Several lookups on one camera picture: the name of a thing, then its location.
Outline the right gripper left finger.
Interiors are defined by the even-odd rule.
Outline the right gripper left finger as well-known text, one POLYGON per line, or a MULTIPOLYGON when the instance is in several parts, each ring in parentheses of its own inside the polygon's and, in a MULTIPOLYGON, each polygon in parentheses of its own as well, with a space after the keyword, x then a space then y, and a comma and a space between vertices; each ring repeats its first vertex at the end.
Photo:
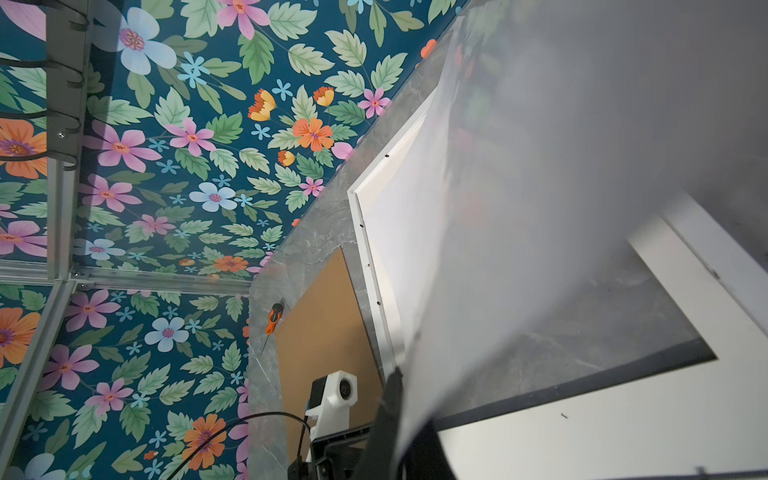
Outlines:
POLYGON ((403 375, 396 368, 387 378, 366 448, 354 470, 353 479, 396 478, 396 442, 403 400, 403 375))

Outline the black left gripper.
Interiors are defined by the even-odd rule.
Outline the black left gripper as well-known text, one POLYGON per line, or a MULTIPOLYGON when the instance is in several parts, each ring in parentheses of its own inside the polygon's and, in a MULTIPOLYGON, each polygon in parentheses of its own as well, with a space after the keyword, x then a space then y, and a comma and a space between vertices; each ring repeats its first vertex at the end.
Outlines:
POLYGON ((287 470, 288 480, 351 479, 370 436, 370 425, 344 430, 312 440, 308 452, 287 470))

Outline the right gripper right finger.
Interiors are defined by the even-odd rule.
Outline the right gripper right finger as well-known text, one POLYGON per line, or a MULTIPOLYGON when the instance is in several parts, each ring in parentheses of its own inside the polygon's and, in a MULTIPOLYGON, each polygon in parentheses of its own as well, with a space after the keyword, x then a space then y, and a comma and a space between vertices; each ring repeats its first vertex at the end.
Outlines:
POLYGON ((407 480, 456 480, 432 421, 425 424, 400 461, 407 480))

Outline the brown frame backing board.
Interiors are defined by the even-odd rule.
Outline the brown frame backing board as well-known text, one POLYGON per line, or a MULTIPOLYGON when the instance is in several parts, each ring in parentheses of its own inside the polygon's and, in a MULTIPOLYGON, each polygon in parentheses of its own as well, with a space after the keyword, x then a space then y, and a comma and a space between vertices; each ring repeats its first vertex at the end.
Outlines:
POLYGON ((357 377, 349 425, 374 420, 383 384, 340 248, 283 318, 275 341, 284 411, 303 416, 312 382, 341 370, 357 377))

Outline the photo print sheet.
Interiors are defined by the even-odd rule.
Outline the photo print sheet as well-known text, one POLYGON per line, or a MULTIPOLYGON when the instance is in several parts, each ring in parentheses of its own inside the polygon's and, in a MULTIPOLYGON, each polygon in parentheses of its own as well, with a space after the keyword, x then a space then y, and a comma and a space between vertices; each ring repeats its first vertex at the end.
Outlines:
POLYGON ((642 222, 766 128, 763 1, 465 7, 379 209, 408 334, 396 455, 642 222))

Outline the white picture frame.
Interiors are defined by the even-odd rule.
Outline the white picture frame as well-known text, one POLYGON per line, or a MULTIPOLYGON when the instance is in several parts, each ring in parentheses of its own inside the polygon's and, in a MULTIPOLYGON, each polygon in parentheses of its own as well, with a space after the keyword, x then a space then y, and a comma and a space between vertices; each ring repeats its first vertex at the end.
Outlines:
POLYGON ((689 194, 631 244, 713 359, 642 379, 624 365, 557 386, 548 403, 533 396, 447 428, 439 439, 459 478, 765 475, 766 270, 689 194))

